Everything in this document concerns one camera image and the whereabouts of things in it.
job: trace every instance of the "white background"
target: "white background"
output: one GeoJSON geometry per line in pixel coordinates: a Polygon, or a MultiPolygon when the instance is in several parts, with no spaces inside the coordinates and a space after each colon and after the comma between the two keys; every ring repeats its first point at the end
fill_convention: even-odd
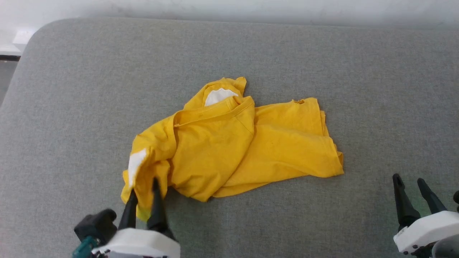
{"type": "Polygon", "coordinates": [[[0,0],[0,54],[21,53],[18,32],[94,16],[457,29],[459,0],[0,0]]]}

